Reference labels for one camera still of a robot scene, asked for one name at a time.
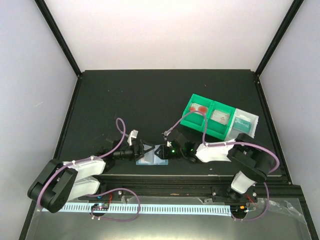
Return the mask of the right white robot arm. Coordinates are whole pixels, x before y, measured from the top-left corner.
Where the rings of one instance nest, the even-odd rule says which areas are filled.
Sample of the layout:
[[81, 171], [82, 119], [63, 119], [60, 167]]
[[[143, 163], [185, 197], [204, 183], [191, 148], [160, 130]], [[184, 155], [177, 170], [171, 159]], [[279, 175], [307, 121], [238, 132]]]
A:
[[246, 133], [223, 142], [195, 142], [182, 133], [172, 130], [164, 137], [165, 144], [155, 149], [154, 154], [161, 160], [185, 159], [191, 163], [229, 162], [237, 167], [228, 187], [214, 190], [224, 201], [240, 203], [250, 187], [264, 183], [268, 174], [280, 165], [278, 157], [271, 150]]

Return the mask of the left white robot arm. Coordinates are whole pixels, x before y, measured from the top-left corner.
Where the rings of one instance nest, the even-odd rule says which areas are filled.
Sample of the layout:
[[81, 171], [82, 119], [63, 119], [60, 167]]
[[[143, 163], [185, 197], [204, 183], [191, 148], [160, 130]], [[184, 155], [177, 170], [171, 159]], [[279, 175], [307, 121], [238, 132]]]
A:
[[111, 150], [101, 148], [97, 155], [85, 159], [60, 162], [50, 160], [27, 191], [27, 196], [38, 207], [56, 213], [70, 200], [84, 196], [103, 199], [108, 192], [106, 185], [95, 176], [109, 171], [116, 160], [139, 160], [153, 151], [155, 145], [144, 140], [122, 143], [115, 140]]

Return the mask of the teal striped credit card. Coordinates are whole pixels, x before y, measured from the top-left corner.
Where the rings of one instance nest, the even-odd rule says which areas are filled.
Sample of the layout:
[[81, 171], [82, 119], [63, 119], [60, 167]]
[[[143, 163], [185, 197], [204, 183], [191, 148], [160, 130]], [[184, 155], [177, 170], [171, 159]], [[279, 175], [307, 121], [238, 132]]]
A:
[[246, 116], [236, 116], [234, 119], [233, 128], [243, 133], [249, 133], [251, 129], [251, 121]]

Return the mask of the blue card holder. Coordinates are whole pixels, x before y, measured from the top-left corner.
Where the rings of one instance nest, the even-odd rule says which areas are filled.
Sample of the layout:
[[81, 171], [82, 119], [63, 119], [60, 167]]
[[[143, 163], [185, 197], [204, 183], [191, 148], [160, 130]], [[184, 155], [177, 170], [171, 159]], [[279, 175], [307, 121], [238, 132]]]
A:
[[[158, 147], [160, 147], [160, 145], [155, 145], [154, 153]], [[161, 158], [157, 157], [156, 155], [154, 155], [154, 160], [141, 160], [141, 159], [139, 159], [135, 162], [135, 164], [137, 166], [167, 166], [169, 164], [169, 160], [168, 159], [161, 159]]]

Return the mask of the green bin compartment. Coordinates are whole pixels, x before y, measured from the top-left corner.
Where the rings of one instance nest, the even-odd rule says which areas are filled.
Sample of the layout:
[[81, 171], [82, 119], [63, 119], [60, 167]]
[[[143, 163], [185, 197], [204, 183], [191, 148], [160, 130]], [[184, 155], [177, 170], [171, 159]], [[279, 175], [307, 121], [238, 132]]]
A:
[[[190, 111], [189, 108], [192, 103], [197, 103], [197, 104], [208, 107], [207, 113], [206, 114], [203, 114], [203, 113], [198, 114], [197, 111]], [[214, 103], [213, 100], [193, 93], [191, 95], [190, 100], [188, 101], [187, 106], [185, 107], [185, 109], [183, 111], [183, 114], [182, 114], [183, 119], [180, 121], [180, 124], [185, 127], [196, 130], [198, 132], [203, 132], [204, 126], [205, 126], [204, 115], [206, 116], [206, 119], [208, 120], [210, 113], [212, 113], [213, 103]]]
[[235, 111], [235, 107], [213, 101], [207, 113], [206, 134], [224, 141], [230, 131]]

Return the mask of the clear white bin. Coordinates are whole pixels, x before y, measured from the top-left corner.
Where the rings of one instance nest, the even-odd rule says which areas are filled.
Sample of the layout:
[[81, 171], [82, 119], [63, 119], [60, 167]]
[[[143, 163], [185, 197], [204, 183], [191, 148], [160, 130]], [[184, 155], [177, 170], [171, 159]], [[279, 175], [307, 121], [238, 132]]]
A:
[[236, 108], [224, 140], [229, 141], [235, 139], [241, 133], [255, 138], [258, 122], [259, 117], [257, 115]]

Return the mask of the white floral credit card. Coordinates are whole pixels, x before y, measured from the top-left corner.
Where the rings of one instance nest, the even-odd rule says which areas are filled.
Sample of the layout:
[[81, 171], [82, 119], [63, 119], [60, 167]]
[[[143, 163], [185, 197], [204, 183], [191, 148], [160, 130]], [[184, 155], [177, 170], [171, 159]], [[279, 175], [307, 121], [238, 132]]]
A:
[[230, 119], [230, 114], [215, 109], [210, 117], [211, 120], [220, 123], [222, 125], [227, 125]]

